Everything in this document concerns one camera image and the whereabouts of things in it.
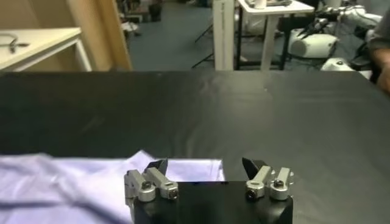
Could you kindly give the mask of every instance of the white table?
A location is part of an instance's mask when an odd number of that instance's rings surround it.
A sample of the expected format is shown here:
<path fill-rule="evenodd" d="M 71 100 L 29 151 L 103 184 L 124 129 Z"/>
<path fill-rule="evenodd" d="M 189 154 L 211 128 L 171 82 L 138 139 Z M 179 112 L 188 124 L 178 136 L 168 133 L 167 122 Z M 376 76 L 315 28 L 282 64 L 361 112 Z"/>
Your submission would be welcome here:
<path fill-rule="evenodd" d="M 18 37 L 17 43 L 29 43 L 17 47 L 12 54 L 8 47 L 0 47 L 0 70 L 22 71 L 68 47 L 76 45 L 76 57 L 85 71 L 91 71 L 90 61 L 81 41 L 80 28 L 0 30 Z M 0 44 L 8 44 L 10 37 L 0 36 Z"/>
<path fill-rule="evenodd" d="M 225 4 L 233 2 L 230 0 L 214 0 L 213 6 L 218 6 L 215 2 L 223 1 Z M 268 17 L 266 36 L 264 41 L 263 56 L 261 60 L 261 70 L 268 71 L 271 67 L 271 60 L 274 54 L 274 35 L 277 29 L 278 19 L 287 14 L 295 13 L 310 13 L 314 11 L 314 7 L 308 6 L 298 1 L 292 1 L 289 6 L 272 6 L 265 9 L 253 9 L 249 7 L 245 0 L 237 0 L 243 10 L 252 15 L 264 15 Z M 214 34 L 221 33 L 224 30 L 225 35 L 234 35 L 234 13 L 231 12 L 231 6 L 229 8 L 222 6 L 218 9 L 213 9 L 214 16 Z M 216 70 L 231 71 L 233 70 L 233 48 L 234 41 L 232 38 L 222 37 L 221 34 L 214 35 L 214 57 L 216 60 Z M 217 66 L 217 61 L 225 61 L 223 65 Z"/>

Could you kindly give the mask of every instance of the black tabletop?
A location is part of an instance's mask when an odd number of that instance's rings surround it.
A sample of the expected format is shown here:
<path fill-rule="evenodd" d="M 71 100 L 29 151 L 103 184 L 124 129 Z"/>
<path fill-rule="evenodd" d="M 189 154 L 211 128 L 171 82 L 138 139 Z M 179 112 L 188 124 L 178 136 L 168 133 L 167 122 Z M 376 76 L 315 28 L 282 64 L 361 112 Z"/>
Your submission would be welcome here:
<path fill-rule="evenodd" d="M 296 174 L 295 223 L 390 223 L 390 100 L 357 73 L 5 74 L 2 153 L 241 157 Z"/>

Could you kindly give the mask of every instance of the person's arm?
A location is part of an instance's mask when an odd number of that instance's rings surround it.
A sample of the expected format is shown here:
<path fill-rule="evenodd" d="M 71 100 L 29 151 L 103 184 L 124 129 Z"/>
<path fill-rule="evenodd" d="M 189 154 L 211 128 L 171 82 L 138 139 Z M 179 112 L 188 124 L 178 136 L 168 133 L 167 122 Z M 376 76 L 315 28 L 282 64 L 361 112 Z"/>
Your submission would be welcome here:
<path fill-rule="evenodd" d="M 390 93 L 390 9 L 375 29 L 369 49 L 372 59 L 382 69 L 378 86 Z"/>

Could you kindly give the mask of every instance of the white robot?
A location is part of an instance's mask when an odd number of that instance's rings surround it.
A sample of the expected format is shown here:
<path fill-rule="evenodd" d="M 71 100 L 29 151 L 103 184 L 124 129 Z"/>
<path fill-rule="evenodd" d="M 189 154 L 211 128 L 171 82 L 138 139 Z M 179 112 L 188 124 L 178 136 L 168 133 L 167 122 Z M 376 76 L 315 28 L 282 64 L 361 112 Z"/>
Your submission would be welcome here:
<path fill-rule="evenodd" d="M 333 35 L 318 33 L 329 25 L 329 21 L 351 24 L 368 30 L 364 38 L 369 41 L 373 34 L 373 28 L 380 22 L 382 16 L 366 12 L 363 5 L 350 4 L 344 7 L 330 7 L 326 5 L 317 13 L 318 19 L 305 30 L 295 30 L 292 33 L 289 53 L 302 58 L 328 58 L 335 49 L 338 39 Z M 350 63 L 344 58 L 330 58 L 322 71 L 354 71 Z M 370 71 L 360 71 L 362 75 L 369 79 Z"/>

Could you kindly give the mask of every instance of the white fabric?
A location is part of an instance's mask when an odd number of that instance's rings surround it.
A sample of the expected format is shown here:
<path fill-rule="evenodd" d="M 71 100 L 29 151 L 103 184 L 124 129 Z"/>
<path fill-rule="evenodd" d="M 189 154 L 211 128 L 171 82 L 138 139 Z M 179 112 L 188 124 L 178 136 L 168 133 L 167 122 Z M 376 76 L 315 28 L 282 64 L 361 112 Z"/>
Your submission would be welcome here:
<path fill-rule="evenodd" d="M 125 205 L 127 170 L 155 159 L 139 151 L 129 159 L 53 158 L 45 154 L 0 157 L 0 223 L 131 223 Z M 174 181 L 223 181 L 222 162 L 171 159 Z"/>

